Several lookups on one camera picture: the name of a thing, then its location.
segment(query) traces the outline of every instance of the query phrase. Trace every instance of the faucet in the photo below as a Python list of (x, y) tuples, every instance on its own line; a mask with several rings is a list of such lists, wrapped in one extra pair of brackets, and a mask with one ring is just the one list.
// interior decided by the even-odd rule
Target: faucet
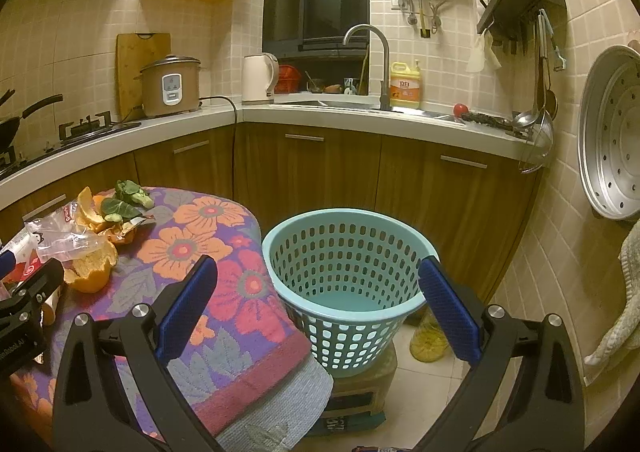
[(382, 49), (384, 51), (384, 61), (382, 66), (382, 82), (380, 82), (380, 111), (390, 111), (391, 105), (389, 102), (389, 42), (386, 40), (385, 34), (378, 28), (370, 24), (356, 24), (349, 28), (349, 31), (344, 35), (342, 39), (342, 45), (347, 45), (351, 36), (361, 29), (368, 29), (380, 37), (382, 41)]

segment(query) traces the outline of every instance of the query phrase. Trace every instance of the floor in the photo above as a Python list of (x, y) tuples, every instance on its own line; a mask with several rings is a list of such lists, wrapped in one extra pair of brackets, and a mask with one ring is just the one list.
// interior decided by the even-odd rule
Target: floor
[(414, 447), (436, 421), (468, 369), (450, 349), (431, 364), (413, 358), (409, 341), (414, 329), (403, 325), (394, 337), (398, 370), (386, 396), (386, 421), (371, 431), (304, 438), (294, 452), (351, 452), (357, 446)]

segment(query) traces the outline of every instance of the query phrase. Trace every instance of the kitchen counter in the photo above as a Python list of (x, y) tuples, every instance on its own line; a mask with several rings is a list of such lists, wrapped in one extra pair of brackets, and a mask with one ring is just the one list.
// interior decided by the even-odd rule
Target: kitchen counter
[[(44, 185), (101, 161), (192, 132), (231, 125), (233, 122), (234, 112), (231, 106), (226, 105), (203, 106), (196, 112), (142, 120), (142, 125), (137, 128), (75, 146), (0, 181), (0, 210)], [(238, 109), (238, 122), (308, 125), (388, 134), (468, 148), (511, 159), (520, 157), (524, 144), (513, 136), (484, 125), (455, 124), (400, 112), (367, 109), (281, 104), (245, 106)]]

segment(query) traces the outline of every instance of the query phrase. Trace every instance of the floral tablecloth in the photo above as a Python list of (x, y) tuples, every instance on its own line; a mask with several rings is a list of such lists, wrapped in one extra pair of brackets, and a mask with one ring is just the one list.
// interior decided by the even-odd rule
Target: floral tablecloth
[[(256, 219), (232, 201), (185, 190), (148, 188), (155, 223), (120, 246), (109, 284), (95, 294), (67, 288), (56, 323), (46, 328), (44, 366), (14, 375), (26, 405), (50, 425), (60, 357), (73, 317), (123, 316), (152, 303), (162, 288), (182, 280), (201, 255), (218, 265), (218, 284), (182, 356), (168, 369), (206, 428), (217, 435), (309, 355), (310, 343), (293, 324), (268, 277)], [(126, 360), (117, 358), (127, 397), (142, 429), (156, 432)]]

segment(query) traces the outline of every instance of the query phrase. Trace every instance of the gas stove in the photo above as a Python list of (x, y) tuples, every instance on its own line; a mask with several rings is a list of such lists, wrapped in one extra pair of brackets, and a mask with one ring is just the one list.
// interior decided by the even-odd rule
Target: gas stove
[(89, 115), (86, 118), (82, 118), (78, 124), (75, 122), (60, 124), (58, 126), (58, 136), (60, 139), (58, 143), (51, 144), (47, 142), (44, 148), (27, 156), (19, 153), (17, 158), (15, 149), (12, 146), (9, 147), (6, 153), (0, 154), (0, 180), (64, 150), (82, 145), (91, 140), (109, 136), (110, 134), (115, 134), (116, 132), (139, 127), (140, 125), (140, 122), (129, 122), (127, 124), (113, 123), (111, 121), (110, 111), (98, 112), (94, 118), (91, 118)]

